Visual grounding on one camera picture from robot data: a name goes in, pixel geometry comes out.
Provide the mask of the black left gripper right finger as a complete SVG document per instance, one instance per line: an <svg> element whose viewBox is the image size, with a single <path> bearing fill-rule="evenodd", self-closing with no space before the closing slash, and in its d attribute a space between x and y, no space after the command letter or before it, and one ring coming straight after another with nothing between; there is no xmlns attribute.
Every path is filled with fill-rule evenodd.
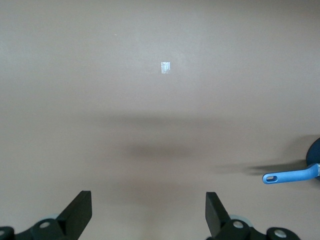
<svg viewBox="0 0 320 240"><path fill-rule="evenodd" d="M289 229L271 227L266 233L257 231L240 217L231 218L215 192L205 196L205 220L210 231L209 240L298 240Z"/></svg>

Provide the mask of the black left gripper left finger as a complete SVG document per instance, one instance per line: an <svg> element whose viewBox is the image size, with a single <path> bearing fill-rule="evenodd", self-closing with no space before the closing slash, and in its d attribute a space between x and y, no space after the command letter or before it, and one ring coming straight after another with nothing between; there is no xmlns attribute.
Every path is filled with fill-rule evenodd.
<svg viewBox="0 0 320 240"><path fill-rule="evenodd" d="M10 226L0 228L2 240L77 240L92 218L92 193L81 191L56 217L38 221L29 229L15 233Z"/></svg>

